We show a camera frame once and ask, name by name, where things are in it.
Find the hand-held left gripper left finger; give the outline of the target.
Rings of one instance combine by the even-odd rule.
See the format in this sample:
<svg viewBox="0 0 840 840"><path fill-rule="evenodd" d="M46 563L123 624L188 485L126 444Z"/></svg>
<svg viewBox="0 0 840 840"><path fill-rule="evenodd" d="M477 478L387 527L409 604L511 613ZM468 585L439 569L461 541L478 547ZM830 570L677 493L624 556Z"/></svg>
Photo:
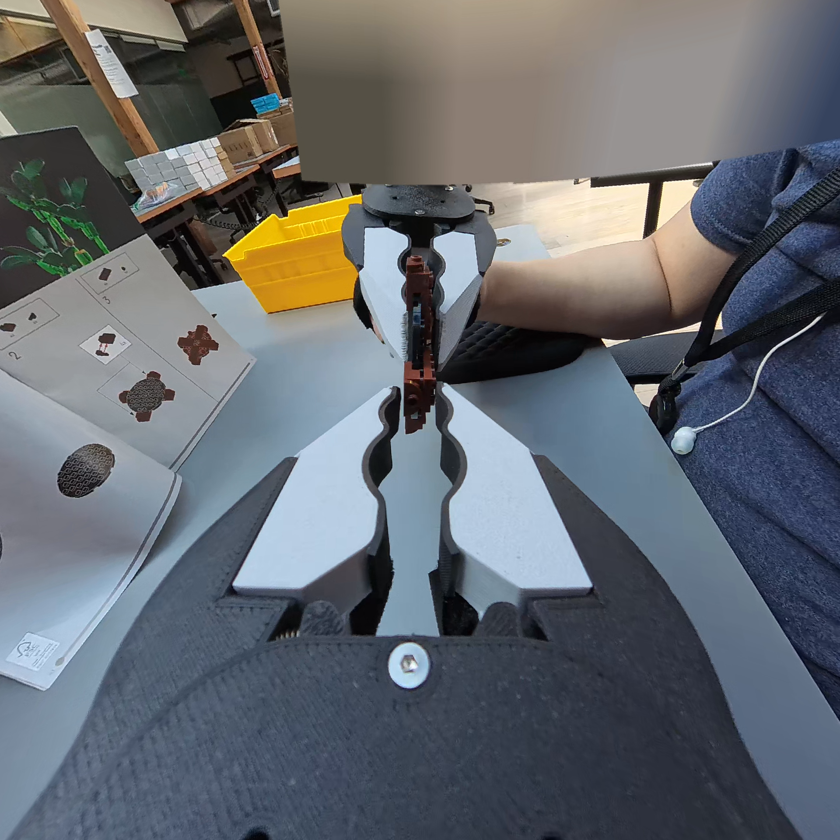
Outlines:
<svg viewBox="0 0 840 840"><path fill-rule="evenodd" d="M233 581L240 595L387 597L385 501L401 392L386 387L316 438L289 477Z"/></svg>

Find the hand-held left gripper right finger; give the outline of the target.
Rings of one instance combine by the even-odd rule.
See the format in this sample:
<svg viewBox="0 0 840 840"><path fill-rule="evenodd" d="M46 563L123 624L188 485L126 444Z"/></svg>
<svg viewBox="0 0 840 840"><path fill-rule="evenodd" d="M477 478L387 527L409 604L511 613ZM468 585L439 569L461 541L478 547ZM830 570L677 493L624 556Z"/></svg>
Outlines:
<svg viewBox="0 0 840 840"><path fill-rule="evenodd" d="M592 581L530 449L450 385L437 388L442 504L438 576L471 606L583 596Z"/></svg>

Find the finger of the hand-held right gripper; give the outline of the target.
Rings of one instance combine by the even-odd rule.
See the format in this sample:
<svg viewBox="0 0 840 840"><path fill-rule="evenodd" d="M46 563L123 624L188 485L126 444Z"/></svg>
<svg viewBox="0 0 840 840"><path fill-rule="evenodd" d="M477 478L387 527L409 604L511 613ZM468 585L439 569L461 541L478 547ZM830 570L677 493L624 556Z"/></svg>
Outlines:
<svg viewBox="0 0 840 840"><path fill-rule="evenodd" d="M409 237L389 227L364 230L364 263L360 269L362 298L374 330L392 356L406 361L407 309L400 260L410 252Z"/></svg>
<svg viewBox="0 0 840 840"><path fill-rule="evenodd" d="M441 372L455 352L480 292L476 238L450 232L432 239L432 250L442 260L434 285L436 366Z"/></svg>

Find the brown black brick assembly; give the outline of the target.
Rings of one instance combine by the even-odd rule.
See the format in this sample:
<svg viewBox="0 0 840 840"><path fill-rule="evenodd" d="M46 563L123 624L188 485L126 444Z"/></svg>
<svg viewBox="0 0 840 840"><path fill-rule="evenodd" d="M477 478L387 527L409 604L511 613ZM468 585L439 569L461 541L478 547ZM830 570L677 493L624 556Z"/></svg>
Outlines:
<svg viewBox="0 0 840 840"><path fill-rule="evenodd" d="M403 414L405 432L413 434L424 427L436 396L434 275L420 255L410 255L405 279Z"/></svg>

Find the person's right forearm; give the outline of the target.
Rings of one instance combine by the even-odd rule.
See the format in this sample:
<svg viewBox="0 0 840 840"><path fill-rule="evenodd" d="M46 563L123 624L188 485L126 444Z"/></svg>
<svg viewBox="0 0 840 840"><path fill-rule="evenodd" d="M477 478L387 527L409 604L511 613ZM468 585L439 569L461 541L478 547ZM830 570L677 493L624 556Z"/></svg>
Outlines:
<svg viewBox="0 0 840 840"><path fill-rule="evenodd" d="M637 241L490 266L478 320L604 340L633 340L699 320L734 261L684 207Z"/></svg>

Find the yellow plastic bin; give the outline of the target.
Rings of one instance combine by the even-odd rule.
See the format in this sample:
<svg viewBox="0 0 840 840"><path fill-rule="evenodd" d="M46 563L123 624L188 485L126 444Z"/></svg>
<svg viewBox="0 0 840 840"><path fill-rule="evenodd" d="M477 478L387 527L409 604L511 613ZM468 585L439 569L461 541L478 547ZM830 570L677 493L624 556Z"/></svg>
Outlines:
<svg viewBox="0 0 840 840"><path fill-rule="evenodd" d="M267 312L353 298L358 270L346 258L341 227L361 195L270 215L224 257Z"/></svg>

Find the cardboard box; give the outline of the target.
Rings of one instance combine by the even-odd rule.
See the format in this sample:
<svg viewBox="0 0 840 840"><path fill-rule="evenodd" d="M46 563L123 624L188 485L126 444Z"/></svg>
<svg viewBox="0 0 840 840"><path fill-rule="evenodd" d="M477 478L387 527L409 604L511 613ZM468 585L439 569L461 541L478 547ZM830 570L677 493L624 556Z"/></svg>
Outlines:
<svg viewBox="0 0 840 840"><path fill-rule="evenodd" d="M297 130L292 107L286 105L276 111L260 114L256 119L241 120L255 132L261 154L275 151L282 146L297 146Z"/></svg>
<svg viewBox="0 0 840 840"><path fill-rule="evenodd" d="M259 138L251 124L220 133L217 140L233 166L246 165L263 154Z"/></svg>

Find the white earphones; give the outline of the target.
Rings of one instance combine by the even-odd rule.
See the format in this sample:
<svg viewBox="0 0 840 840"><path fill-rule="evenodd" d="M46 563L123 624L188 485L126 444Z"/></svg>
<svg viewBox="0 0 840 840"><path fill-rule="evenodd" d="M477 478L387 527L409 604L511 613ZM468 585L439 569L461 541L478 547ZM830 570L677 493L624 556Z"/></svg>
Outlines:
<svg viewBox="0 0 840 840"><path fill-rule="evenodd" d="M755 376L752 379L752 386L751 386L751 390L749 392L749 395L748 395L747 399L740 406L738 406L737 408L730 411L728 414L726 414L724 416L721 416L720 418L716 419L715 421L713 421L711 423L704 424L704 425L699 426L699 427L683 426L683 427L677 429L674 432L673 437L672 437L671 442L670 442L671 450L676 455L679 455L679 456L689 454L693 450L693 448L695 447L695 444L696 444L696 441L697 441L697 436L699 434L705 432L706 430L708 430L712 427L715 427L715 426L718 426L720 424L725 423L727 420L729 420L729 418L736 416L742 410L744 410L751 403L752 399L754 398L754 396L756 394L756 391L758 390L759 383L760 383L760 378L762 376L763 369L764 369L765 365L767 364L767 362L769 361L769 359L779 349L783 348L785 345L795 341L800 336L807 333L809 330L811 330L813 327L815 327L816 324L818 324L824 318L825 318L825 313L821 313L816 318L814 318L810 323L808 323L806 326L799 329L797 332L793 333L792 336L790 336L789 338L784 339L783 341L780 341L777 344L775 344L773 346L773 348L771 350L769 350L764 355L764 357L762 358L761 363L759 364L758 369L755 372Z"/></svg>

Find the black legged table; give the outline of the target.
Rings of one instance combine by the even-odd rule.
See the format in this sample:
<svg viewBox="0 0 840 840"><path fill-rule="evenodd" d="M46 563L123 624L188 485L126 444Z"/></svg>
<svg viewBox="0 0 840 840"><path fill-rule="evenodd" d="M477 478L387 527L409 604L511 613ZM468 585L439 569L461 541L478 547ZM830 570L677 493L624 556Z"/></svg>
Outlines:
<svg viewBox="0 0 840 840"><path fill-rule="evenodd" d="M647 204L643 232L643 237L646 238L658 227L664 184L667 182L702 181L718 163L719 161L711 161L620 175L593 175L590 177L590 184L593 188L646 184Z"/></svg>

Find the stack of small white boxes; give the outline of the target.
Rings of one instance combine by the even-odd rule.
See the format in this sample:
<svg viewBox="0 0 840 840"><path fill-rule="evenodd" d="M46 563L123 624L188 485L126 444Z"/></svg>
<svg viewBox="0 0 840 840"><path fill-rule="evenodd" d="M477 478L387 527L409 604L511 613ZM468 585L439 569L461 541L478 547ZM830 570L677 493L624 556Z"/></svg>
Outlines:
<svg viewBox="0 0 840 840"><path fill-rule="evenodd" d="M178 145L125 162L136 185L149 191L161 184L189 193L231 179L235 168L217 137Z"/></svg>

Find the white instruction booklet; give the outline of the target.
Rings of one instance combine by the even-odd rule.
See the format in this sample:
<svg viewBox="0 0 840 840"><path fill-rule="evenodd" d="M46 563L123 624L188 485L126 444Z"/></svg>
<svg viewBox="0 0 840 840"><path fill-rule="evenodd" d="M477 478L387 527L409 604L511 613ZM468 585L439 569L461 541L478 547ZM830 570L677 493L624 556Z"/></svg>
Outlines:
<svg viewBox="0 0 840 840"><path fill-rule="evenodd" d="M254 363L145 235L2 309L3 677L54 683Z"/></svg>

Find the person in navy shirt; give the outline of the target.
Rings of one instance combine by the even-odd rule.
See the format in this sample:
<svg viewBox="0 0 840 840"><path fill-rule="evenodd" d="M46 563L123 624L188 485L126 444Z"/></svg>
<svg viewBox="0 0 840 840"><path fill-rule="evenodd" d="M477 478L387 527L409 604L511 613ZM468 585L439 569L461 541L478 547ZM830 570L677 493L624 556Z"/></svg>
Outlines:
<svg viewBox="0 0 840 840"><path fill-rule="evenodd" d="M721 162L690 211L712 244L739 255L783 210L838 167L839 140ZM729 335L824 281L838 280L838 198L742 278L722 311ZM683 385L677 427L743 403L774 335L708 362ZM779 348L751 403L677 456L731 549L838 717L838 311Z"/></svg>

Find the white paper notice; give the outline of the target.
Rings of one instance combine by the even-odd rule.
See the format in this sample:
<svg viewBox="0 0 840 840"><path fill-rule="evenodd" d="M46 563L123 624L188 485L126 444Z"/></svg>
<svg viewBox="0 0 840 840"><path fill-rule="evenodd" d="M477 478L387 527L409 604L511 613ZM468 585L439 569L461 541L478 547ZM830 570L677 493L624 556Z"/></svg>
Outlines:
<svg viewBox="0 0 840 840"><path fill-rule="evenodd" d="M137 88L105 34L99 29L90 29L85 36L114 95L119 99L137 97L139 95Z"/></svg>

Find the black plant picture box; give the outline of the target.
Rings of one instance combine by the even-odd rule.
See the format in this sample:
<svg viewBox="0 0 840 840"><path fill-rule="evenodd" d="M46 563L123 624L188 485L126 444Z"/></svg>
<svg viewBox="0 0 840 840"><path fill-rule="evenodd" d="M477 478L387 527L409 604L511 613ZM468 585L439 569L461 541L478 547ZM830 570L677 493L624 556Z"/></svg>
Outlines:
<svg viewBox="0 0 840 840"><path fill-rule="evenodd" d="M1 139L1 306L144 235L78 128Z"/></svg>

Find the wooden post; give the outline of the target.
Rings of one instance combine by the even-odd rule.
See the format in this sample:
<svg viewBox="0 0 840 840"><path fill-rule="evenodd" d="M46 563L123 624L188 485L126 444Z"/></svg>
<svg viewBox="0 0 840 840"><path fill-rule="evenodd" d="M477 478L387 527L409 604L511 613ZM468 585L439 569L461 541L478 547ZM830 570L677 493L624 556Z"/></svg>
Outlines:
<svg viewBox="0 0 840 840"><path fill-rule="evenodd" d="M158 152L159 147L132 99L119 99L114 95L87 41L85 33L90 27L82 19L78 5L71 1L42 1L41 4L117 124L133 155L139 158Z"/></svg>

